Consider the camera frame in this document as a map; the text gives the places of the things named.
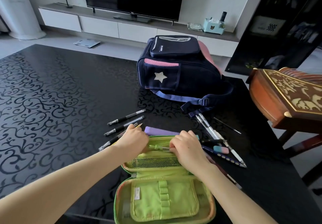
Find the backpack strap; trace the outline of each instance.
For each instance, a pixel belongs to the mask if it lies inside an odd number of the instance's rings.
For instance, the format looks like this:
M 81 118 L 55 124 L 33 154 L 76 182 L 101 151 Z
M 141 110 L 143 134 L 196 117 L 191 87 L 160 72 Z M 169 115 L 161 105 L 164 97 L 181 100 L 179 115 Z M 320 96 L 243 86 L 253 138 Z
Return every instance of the backpack strap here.
M 165 94 L 161 92 L 160 90 L 152 90 L 155 95 L 172 100 L 177 102 L 185 102 L 184 105 L 181 106 L 181 109 L 186 112 L 187 109 L 190 107 L 190 105 L 200 105 L 202 108 L 195 110 L 193 112 L 189 113 L 190 117 L 195 116 L 196 114 L 212 110 L 218 103 L 221 103 L 227 98 L 231 92 L 233 91 L 233 86 L 228 82 L 223 82 L 222 84 L 225 86 L 225 92 L 223 94 L 207 94 L 206 96 L 203 96 L 202 98 L 194 98 L 194 97 L 186 97 L 186 96 L 178 96 L 173 94 Z

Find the right arm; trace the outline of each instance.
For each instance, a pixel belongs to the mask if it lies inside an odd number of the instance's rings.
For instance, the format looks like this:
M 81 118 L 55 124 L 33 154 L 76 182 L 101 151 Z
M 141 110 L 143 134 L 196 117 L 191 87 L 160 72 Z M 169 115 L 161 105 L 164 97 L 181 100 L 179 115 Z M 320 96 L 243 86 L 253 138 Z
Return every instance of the right arm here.
M 198 177 L 211 191 L 232 223 L 276 224 L 251 198 L 225 177 L 217 166 L 211 164 L 192 131 L 182 131 L 170 142 L 180 164 Z

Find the black table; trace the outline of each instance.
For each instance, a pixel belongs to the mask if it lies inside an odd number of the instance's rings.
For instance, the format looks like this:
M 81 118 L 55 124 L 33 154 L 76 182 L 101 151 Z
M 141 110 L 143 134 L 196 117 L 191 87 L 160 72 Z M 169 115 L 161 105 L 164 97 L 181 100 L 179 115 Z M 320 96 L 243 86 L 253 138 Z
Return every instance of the black table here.
M 241 79 L 229 102 L 204 113 L 247 164 L 214 158 L 279 223 L 320 223 L 322 214 Z M 33 45 L 0 60 L 0 198 L 98 151 L 107 122 L 145 108 L 144 125 L 207 139 L 180 103 L 139 88 L 136 62 Z M 231 125 L 239 135 L 212 116 Z M 113 220 L 120 167 L 95 184 L 67 214 Z M 214 223 L 230 223 L 217 203 Z

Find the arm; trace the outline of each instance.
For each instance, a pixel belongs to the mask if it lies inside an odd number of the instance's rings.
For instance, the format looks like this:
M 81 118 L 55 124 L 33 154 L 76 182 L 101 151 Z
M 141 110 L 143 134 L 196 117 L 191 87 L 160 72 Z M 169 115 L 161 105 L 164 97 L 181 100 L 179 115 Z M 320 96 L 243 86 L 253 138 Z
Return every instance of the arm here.
M 120 140 L 74 164 L 48 174 L 0 200 L 6 224 L 53 224 L 90 187 L 124 162 L 137 157 L 149 138 L 129 125 Z
M 269 214 L 207 160 L 192 131 L 182 131 L 180 135 L 176 135 L 170 142 L 170 151 L 176 154 L 181 165 L 210 189 L 232 223 L 276 224 Z

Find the purple case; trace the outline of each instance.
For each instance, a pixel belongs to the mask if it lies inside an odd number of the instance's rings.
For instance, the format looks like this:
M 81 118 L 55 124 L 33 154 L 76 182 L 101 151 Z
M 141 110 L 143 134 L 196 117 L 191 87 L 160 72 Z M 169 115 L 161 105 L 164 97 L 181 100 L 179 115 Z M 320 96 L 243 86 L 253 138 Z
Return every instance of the purple case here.
M 144 132 L 149 136 L 172 136 L 179 135 L 179 132 L 171 132 L 167 130 L 157 129 L 154 127 L 146 126 Z

